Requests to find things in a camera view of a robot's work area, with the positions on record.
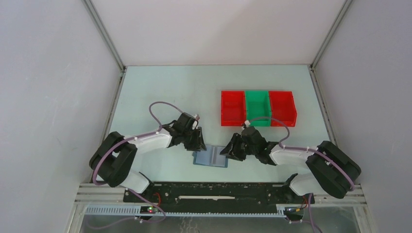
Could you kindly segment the blue leather card holder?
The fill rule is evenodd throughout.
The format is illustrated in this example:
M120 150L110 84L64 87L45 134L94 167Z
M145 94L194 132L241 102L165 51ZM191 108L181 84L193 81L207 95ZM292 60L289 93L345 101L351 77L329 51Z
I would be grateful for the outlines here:
M206 145L206 150L193 152L193 164L199 166L210 167L228 167L228 158L224 155L220 155L220 152L224 149L221 146Z

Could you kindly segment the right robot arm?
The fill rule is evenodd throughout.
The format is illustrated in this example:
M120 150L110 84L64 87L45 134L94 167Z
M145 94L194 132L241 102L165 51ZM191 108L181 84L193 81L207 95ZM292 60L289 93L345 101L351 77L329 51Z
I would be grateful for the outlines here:
M266 165L307 169L307 173L292 175L286 182L282 195L289 203L318 191L342 199L354 191L354 182L361 175L360 166L330 141L323 141L315 147L291 147L282 140L266 140L253 126L233 134L220 154L237 161L244 161L246 156L252 155Z

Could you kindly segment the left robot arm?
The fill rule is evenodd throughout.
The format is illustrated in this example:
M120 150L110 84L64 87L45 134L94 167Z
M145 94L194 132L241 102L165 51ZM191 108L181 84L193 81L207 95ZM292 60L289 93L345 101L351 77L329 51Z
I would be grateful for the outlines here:
M177 120L161 125L160 130L126 138L111 132L89 161L96 185L123 186L135 192L141 202L153 198L151 181L132 169L137 155L182 144L187 151L206 150L199 116L183 112Z

